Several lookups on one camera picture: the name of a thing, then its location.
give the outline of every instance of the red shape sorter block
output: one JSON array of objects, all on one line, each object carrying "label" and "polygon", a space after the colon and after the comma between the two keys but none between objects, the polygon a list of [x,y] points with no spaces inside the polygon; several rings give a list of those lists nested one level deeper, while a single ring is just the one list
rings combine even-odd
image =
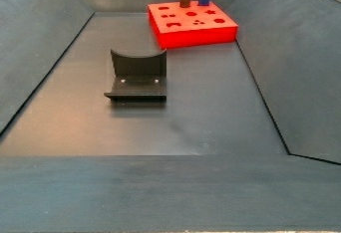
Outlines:
[{"label": "red shape sorter block", "polygon": [[164,49],[233,42],[238,25],[210,2],[198,6],[190,2],[181,8],[178,2],[149,5],[150,22]]}]

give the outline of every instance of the black holder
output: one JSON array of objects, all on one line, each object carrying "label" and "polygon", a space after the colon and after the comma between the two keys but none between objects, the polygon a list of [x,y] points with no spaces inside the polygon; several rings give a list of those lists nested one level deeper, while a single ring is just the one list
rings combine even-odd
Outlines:
[{"label": "black holder", "polygon": [[131,57],[111,50],[115,69],[111,100],[165,100],[168,98],[168,50],[147,57]]}]

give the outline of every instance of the gray floor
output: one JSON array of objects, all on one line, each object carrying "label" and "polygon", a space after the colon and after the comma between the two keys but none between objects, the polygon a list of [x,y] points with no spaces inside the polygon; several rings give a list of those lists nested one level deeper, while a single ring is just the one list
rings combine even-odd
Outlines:
[{"label": "gray floor", "polygon": [[114,105],[110,50],[159,50],[145,14],[98,15],[0,140],[0,155],[284,154],[236,44],[169,51],[166,104]]},{"label": "gray floor", "polygon": [[170,50],[153,107],[103,96],[111,48],[158,49],[146,15],[97,15],[2,136],[0,231],[340,231],[341,167],[287,155],[236,44]]}]

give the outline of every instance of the hole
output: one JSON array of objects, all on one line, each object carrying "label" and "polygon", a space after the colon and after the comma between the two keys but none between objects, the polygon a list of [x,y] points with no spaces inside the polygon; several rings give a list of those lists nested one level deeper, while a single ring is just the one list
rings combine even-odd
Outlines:
[{"label": "hole", "polygon": [[186,15],[188,15],[188,16],[197,16],[197,13],[194,13],[194,12],[186,12]]},{"label": "hole", "polygon": [[216,23],[224,23],[225,20],[224,20],[224,19],[214,19],[214,22],[216,22]]},{"label": "hole", "polygon": [[173,22],[173,23],[168,23],[168,27],[173,27],[173,26],[180,26],[181,27],[181,23],[180,22]]},{"label": "hole", "polygon": [[205,13],[206,14],[216,14],[216,11],[208,10]]}]

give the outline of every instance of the red block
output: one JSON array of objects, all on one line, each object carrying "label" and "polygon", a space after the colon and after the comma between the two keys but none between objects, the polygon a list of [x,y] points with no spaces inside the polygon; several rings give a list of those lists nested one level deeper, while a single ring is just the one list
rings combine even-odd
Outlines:
[{"label": "red block", "polygon": [[236,41],[238,25],[212,2],[198,6],[192,1],[189,8],[178,2],[151,4],[149,13],[164,49]]}]

